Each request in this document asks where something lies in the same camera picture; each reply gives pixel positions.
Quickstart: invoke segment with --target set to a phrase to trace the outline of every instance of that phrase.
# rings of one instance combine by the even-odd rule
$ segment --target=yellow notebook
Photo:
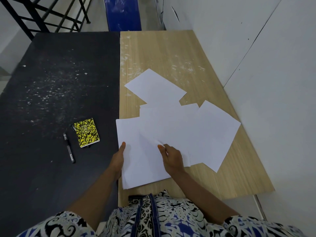
[[[93,118],[74,123],[80,147],[85,147],[100,141]]]

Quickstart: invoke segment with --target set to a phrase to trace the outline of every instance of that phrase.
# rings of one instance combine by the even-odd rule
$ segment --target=shirt sleeve
[[[239,236],[280,236],[306,237],[298,228],[290,225],[259,220],[250,216],[232,216],[225,220],[223,227],[234,237]]]
[[[17,237],[34,236],[90,237],[96,236],[96,233],[79,215],[70,211],[63,211],[52,217],[49,217],[41,223],[38,223],[32,228],[27,229]]]

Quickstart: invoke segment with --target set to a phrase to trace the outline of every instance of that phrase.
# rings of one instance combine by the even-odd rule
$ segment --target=hand
[[[122,174],[122,167],[124,163],[123,152],[125,150],[126,143],[123,142],[119,150],[113,155],[109,165],[109,169],[113,171],[115,180],[118,180]]]
[[[182,155],[179,150],[168,144],[158,145],[162,155],[163,165],[167,173],[172,177],[174,174],[185,172]]]

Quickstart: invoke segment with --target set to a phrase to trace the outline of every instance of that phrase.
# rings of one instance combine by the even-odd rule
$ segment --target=black pen
[[[68,149],[68,152],[69,152],[69,155],[70,155],[71,162],[72,163],[76,163],[76,161],[75,161],[75,159],[74,159],[74,157],[72,155],[71,149],[70,149],[69,139],[67,138],[66,133],[64,133],[63,135],[64,135],[64,139],[65,139],[65,142],[66,142],[66,145],[67,145],[67,149]]]

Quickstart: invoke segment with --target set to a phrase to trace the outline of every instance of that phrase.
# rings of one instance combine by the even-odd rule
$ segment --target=blue panel
[[[141,31],[138,0],[104,0],[109,31]]]

